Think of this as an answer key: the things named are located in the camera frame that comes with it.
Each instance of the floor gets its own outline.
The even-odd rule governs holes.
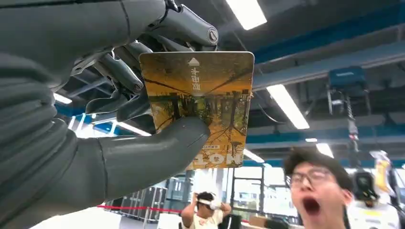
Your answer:
[[[63,216],[55,216],[31,229],[143,229],[143,222],[105,211],[88,208]],[[145,229],[157,229],[157,224],[147,224]]]

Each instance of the red rope barrier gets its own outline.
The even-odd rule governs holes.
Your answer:
[[[143,209],[143,210],[145,210],[145,209],[147,209],[147,207],[114,207],[114,206],[103,206],[103,205],[98,205],[97,207],[98,208],[107,208],[107,209],[117,209],[117,210],[119,210],[119,209],[131,209],[131,210],[134,210],[134,209]],[[167,211],[167,212],[176,212],[176,213],[181,212],[180,210],[165,209],[165,208],[149,208],[149,209],[153,210],[153,211]]]

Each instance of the box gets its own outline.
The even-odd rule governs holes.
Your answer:
[[[249,224],[252,226],[264,228],[267,220],[270,219],[264,216],[250,216]]]

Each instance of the card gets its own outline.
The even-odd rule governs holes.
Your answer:
[[[140,57],[157,132],[197,116],[211,135],[188,169],[243,164],[252,91],[250,52],[155,52]]]

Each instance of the hand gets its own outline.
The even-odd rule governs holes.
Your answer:
[[[197,202],[198,202],[198,198],[197,198],[197,193],[193,193],[192,194],[192,203],[193,204],[197,204]]]

